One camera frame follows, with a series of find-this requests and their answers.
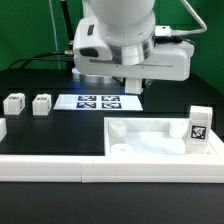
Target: white platform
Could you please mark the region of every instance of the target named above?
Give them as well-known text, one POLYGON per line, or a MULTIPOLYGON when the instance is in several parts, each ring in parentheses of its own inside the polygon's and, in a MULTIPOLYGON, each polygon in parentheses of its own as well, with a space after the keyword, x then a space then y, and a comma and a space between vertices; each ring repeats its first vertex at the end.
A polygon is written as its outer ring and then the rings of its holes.
POLYGON ((105 118, 105 156, 1 155, 0 181, 224 183, 224 144, 214 132, 208 154, 185 154, 184 140, 167 134, 170 119, 122 118, 127 135, 119 140, 108 135, 111 119, 117 118, 105 118), (114 143, 133 150, 111 153, 114 143))

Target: small white block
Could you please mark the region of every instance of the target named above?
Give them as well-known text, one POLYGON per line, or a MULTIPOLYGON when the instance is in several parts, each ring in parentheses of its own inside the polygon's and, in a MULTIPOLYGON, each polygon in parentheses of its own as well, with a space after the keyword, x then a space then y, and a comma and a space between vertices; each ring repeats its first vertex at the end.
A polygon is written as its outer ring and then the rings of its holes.
POLYGON ((142 93, 142 79, 126 78, 125 93, 141 94, 142 93))
POLYGON ((25 95, 22 93, 10 94, 4 101, 5 115, 19 115, 25 107, 25 95))
POLYGON ((47 116, 51 109, 51 95, 49 94, 38 94, 33 105, 33 115, 47 116))
POLYGON ((6 131, 5 118, 0 118, 0 142, 6 136, 6 134, 7 134, 7 131, 6 131))

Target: cable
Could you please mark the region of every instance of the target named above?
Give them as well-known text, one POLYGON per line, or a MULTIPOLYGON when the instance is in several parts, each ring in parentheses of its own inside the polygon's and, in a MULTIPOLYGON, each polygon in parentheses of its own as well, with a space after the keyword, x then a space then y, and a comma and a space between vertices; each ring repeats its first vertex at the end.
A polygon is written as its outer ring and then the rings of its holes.
POLYGON ((205 25, 204 21, 199 17, 199 15, 195 12, 192 6, 188 3, 187 0, 181 0, 185 8, 190 12, 190 14, 194 17, 194 19, 200 24, 201 29, 197 30, 172 30, 172 36, 182 36, 182 35, 189 35, 189 34, 198 34, 203 33, 207 30, 207 26, 205 25))
POLYGON ((57 37, 57 29, 55 25, 55 18, 54 18, 54 10, 52 6, 52 0, 49 0, 49 7, 50 7, 50 14, 51 14, 51 22, 53 27, 53 33, 54 33, 54 43, 55 43, 55 49, 58 51, 58 37, 57 37))
MULTIPOLYGON (((64 55, 65 53, 63 51, 58 51, 58 52, 50 52, 50 53, 45 53, 45 54, 39 54, 36 55, 32 58, 43 58, 43 57, 49 57, 49 56, 55 56, 55 55, 64 55)), ((23 69, 25 66, 27 66, 30 62, 32 62, 32 58, 28 59, 26 62, 24 62, 21 66, 20 69, 23 69)))
POLYGON ((11 65, 9 65, 8 69, 11 69, 15 64, 21 62, 21 61, 56 61, 56 62, 68 62, 69 60, 66 59, 42 59, 42 58, 23 58, 17 61, 14 61, 11 65))
POLYGON ((63 11, 65 26, 66 26, 66 30, 67 30, 68 39, 69 39, 69 49, 72 50, 73 49, 74 33, 73 33, 73 29, 72 29, 72 23, 71 23, 69 11, 68 11, 68 5, 67 5, 66 0, 61 0, 61 8, 63 11))

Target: white tray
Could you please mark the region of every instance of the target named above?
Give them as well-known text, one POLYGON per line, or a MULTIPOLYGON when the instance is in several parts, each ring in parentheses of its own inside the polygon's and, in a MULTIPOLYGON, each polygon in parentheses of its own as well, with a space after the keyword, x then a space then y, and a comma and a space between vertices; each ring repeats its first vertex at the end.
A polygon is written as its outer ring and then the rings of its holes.
POLYGON ((184 140, 172 141, 168 137, 170 121, 105 118, 106 160, 96 158, 85 162, 82 165, 82 181, 224 183, 222 141, 211 131, 208 154, 185 154, 182 148, 184 140), (127 135, 119 140, 111 138, 108 132, 109 121, 117 119, 127 122, 127 135), (111 153, 111 146, 115 143, 132 144, 133 153, 111 153))

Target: white plastic box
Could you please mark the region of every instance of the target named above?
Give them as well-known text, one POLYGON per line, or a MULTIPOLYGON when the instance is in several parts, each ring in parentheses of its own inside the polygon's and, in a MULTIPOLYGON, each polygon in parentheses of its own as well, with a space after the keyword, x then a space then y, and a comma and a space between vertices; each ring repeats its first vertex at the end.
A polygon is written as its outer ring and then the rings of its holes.
POLYGON ((25 95, 23 93, 10 94, 4 101, 5 115, 19 115, 25 107, 25 95))
POLYGON ((48 94, 38 94, 33 105, 33 115, 37 116, 47 116, 51 109, 51 95, 48 94))
POLYGON ((224 144, 213 131, 207 154, 185 152, 186 139, 169 135, 173 119, 105 118, 105 159, 82 163, 83 182, 224 183, 224 144), (112 120, 127 123, 126 136, 109 134, 112 120), (125 144, 132 150, 112 150, 125 144))

